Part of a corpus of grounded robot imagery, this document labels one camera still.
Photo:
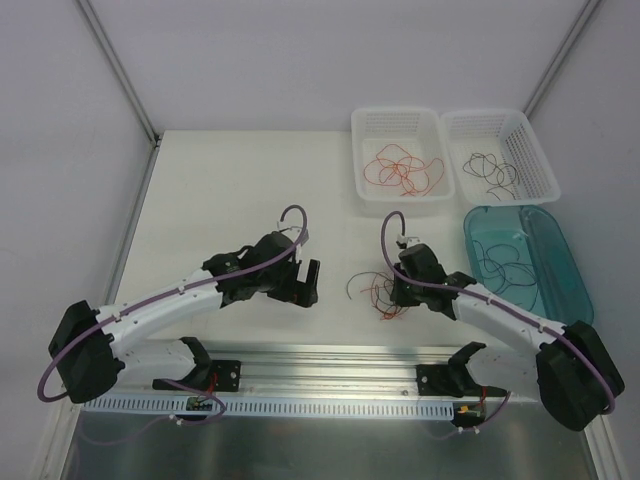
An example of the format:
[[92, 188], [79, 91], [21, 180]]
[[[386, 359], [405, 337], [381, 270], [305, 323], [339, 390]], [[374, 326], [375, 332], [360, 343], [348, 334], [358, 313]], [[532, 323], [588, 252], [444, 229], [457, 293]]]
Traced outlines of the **right aluminium frame post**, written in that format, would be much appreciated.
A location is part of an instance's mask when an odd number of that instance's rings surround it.
[[523, 108], [525, 116], [532, 118], [535, 115], [554, 82], [559, 77], [571, 53], [577, 47], [581, 37], [604, 4], [605, 1], [603, 0], [587, 0], [582, 3], [574, 20], [571, 22], [548, 65], [545, 67], [533, 91], [529, 95]]

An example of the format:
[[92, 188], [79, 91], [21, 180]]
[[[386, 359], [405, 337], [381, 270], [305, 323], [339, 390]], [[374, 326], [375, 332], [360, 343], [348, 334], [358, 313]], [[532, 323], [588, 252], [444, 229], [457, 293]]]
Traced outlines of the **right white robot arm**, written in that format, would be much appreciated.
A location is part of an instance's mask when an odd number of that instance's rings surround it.
[[500, 299], [474, 278], [448, 274], [424, 243], [401, 240], [393, 264], [392, 299], [403, 308], [426, 306], [503, 343], [469, 343], [450, 359], [450, 386], [469, 395], [483, 384], [538, 400], [562, 426], [581, 431], [611, 414], [624, 381], [593, 326], [564, 325]]

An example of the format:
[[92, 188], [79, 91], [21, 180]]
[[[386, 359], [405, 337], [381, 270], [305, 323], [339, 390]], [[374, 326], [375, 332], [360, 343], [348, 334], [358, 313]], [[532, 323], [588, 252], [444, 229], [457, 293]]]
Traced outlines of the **aluminium mounting rail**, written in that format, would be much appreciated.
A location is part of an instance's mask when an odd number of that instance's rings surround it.
[[204, 343], [214, 359], [238, 360], [243, 396], [416, 400], [416, 366], [440, 364], [457, 346], [385, 347]]

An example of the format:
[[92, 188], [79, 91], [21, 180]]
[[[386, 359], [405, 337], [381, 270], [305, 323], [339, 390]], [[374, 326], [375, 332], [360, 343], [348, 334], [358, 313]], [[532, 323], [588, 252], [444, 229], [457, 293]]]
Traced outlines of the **right white perforated basket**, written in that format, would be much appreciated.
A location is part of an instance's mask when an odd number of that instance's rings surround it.
[[469, 204], [541, 205], [560, 198], [554, 172], [524, 113], [460, 110], [440, 120], [461, 195]]

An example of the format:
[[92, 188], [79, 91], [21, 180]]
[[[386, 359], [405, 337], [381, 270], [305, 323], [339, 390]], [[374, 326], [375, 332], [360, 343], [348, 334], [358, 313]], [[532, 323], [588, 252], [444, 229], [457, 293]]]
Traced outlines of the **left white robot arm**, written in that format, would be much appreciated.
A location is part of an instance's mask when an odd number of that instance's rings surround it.
[[69, 306], [49, 344], [45, 373], [64, 386], [59, 399], [94, 400], [115, 386], [154, 390], [210, 391], [220, 375], [195, 337], [154, 343], [150, 336], [197, 314], [216, 312], [256, 294], [302, 308], [318, 300], [320, 263], [311, 260], [299, 280], [301, 246], [307, 231], [292, 227], [264, 235], [256, 244], [216, 254], [171, 286], [120, 305]]

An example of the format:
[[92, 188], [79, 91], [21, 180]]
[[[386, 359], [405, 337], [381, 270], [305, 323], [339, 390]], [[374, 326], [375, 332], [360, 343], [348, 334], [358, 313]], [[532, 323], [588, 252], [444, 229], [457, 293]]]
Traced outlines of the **left white perforated basket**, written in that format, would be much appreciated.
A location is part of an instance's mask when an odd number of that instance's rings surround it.
[[366, 214], [411, 216], [453, 206], [455, 183], [439, 115], [428, 108], [359, 108], [351, 115], [354, 183]]

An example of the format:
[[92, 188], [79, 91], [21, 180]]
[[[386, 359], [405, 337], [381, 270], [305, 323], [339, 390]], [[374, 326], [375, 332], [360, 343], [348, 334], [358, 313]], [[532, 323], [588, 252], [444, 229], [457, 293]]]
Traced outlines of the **teal transparent plastic tub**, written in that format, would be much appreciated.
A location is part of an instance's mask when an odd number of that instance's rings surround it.
[[472, 276], [527, 312], [591, 325], [594, 309], [556, 219], [535, 205], [476, 207], [463, 223]]

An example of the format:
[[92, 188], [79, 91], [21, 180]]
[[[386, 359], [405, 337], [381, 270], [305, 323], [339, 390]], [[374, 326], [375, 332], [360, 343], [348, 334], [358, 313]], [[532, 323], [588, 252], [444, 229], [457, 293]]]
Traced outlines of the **white perforated basket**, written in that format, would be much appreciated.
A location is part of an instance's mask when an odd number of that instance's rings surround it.
[[560, 198], [554, 172], [524, 113], [460, 110], [440, 120], [461, 195], [469, 204], [541, 205]]
[[439, 115], [428, 108], [359, 108], [351, 115], [354, 183], [366, 214], [411, 216], [453, 206], [455, 183]]

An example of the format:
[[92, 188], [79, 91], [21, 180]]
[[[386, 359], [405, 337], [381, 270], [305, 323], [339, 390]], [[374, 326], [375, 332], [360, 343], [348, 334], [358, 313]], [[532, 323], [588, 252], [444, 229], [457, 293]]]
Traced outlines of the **left aluminium frame post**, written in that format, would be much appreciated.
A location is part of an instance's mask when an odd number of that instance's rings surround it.
[[92, 37], [96, 41], [99, 50], [109, 66], [109, 69], [119, 84], [120, 89], [146, 138], [153, 146], [156, 146], [160, 141], [161, 136], [154, 127], [146, 108], [131, 82], [128, 72], [122, 63], [113, 42], [103, 25], [103, 22], [99, 18], [99, 14], [93, 5], [93, 2], [90, 0], [75, 0], [74, 4], [83, 16]]

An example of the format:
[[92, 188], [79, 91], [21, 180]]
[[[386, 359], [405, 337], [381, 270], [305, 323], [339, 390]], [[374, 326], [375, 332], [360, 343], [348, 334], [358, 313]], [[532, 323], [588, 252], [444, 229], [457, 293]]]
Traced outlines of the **aluminium frame post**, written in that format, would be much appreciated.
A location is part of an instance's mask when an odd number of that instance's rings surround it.
[[154, 127], [146, 108], [131, 82], [128, 72], [122, 63], [113, 42], [103, 25], [103, 22], [99, 18], [99, 14], [93, 5], [93, 2], [90, 0], [75, 0], [74, 4], [83, 16], [92, 37], [96, 41], [99, 50], [109, 66], [109, 69], [119, 84], [120, 89], [146, 138], [153, 146], [156, 146], [160, 141], [161, 136]]
[[533, 91], [529, 95], [523, 108], [525, 116], [532, 118], [535, 115], [554, 82], [559, 77], [571, 53], [577, 47], [581, 37], [604, 4], [605, 1], [603, 0], [587, 0], [582, 3], [574, 20], [571, 22], [548, 65], [545, 67]]

